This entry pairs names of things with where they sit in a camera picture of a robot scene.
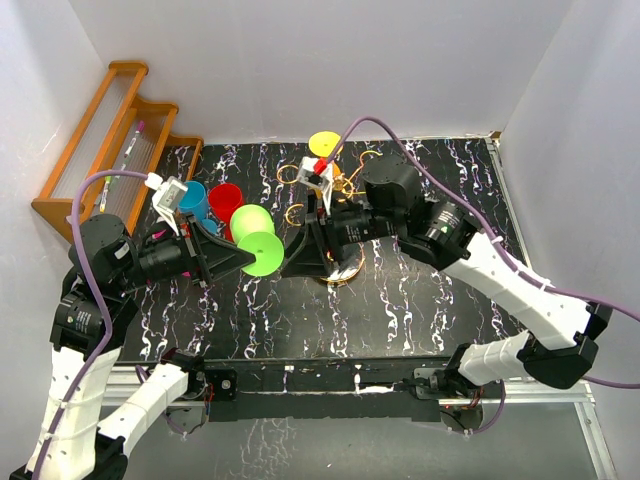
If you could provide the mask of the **green wine glass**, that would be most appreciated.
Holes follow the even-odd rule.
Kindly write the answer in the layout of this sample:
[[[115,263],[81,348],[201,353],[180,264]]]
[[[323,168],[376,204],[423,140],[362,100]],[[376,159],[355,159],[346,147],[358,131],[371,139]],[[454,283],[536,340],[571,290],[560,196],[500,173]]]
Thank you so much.
[[[271,275],[281,266],[284,245],[275,233],[270,213],[260,205],[246,204],[231,217],[231,234],[236,246],[255,256],[242,271],[254,277]]]

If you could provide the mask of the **red wine glass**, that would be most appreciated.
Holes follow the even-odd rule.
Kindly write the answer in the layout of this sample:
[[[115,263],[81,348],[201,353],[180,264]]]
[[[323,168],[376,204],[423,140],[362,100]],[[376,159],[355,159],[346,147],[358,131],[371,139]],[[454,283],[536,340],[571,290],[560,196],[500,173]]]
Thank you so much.
[[[242,190],[233,183],[221,183],[210,190],[208,202],[214,216],[224,227],[225,239],[233,242],[230,222],[235,211],[244,205]]]

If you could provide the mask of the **blue wine glass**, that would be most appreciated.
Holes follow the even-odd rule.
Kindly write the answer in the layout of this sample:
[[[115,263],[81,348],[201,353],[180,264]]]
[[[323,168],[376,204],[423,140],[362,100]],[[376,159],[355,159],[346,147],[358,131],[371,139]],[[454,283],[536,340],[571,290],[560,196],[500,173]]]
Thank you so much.
[[[178,204],[183,214],[193,214],[196,220],[212,235],[218,232],[218,224],[208,217],[209,203],[207,191],[203,184],[197,181],[187,181],[187,192]]]

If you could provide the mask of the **orange wine glass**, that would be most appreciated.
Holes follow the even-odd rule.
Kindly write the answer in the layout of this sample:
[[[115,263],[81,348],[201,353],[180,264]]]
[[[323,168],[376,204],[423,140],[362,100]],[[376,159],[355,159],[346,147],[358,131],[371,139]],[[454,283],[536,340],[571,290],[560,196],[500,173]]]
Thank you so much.
[[[327,162],[329,155],[340,140],[340,135],[332,131],[320,131],[309,138],[309,149],[316,158],[312,167],[314,174],[320,175],[325,171],[331,171],[333,179],[341,175],[341,171],[335,163],[332,163],[331,167],[329,167]]]

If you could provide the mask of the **pink wine glass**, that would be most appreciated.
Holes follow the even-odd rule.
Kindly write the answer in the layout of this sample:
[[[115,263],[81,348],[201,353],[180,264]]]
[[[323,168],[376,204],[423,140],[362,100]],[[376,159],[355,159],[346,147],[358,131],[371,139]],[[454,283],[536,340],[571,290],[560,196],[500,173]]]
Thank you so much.
[[[175,236],[174,232],[168,229],[162,229],[151,234],[147,240],[148,243],[157,243]]]

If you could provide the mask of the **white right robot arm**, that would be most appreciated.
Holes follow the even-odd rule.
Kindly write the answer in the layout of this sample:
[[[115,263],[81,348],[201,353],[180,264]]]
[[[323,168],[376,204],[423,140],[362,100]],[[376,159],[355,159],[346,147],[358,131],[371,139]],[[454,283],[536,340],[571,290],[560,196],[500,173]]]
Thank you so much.
[[[591,369],[611,308],[551,293],[539,277],[527,282],[530,270],[500,256],[497,239],[475,215],[427,198],[418,170],[400,157],[367,162],[362,177],[364,200],[335,200],[332,166],[301,160],[297,180],[310,193],[285,249],[282,276],[330,279],[350,263],[356,245],[394,236],[403,253],[478,290],[524,327],[504,340],[458,346],[445,368],[413,379],[416,391],[466,397],[493,381],[524,376],[566,390]]]

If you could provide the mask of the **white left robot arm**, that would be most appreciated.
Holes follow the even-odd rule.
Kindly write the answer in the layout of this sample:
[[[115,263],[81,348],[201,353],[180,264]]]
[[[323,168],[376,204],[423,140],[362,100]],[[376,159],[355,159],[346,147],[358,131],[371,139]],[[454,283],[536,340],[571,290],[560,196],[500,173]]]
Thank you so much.
[[[109,376],[139,311],[135,291],[183,273],[209,285],[255,261],[193,216],[141,247],[116,215],[93,216],[73,230],[73,267],[50,336],[52,376],[41,431],[14,479],[122,478],[134,446],[173,401],[213,392],[203,357],[173,348],[121,407],[100,417]]]

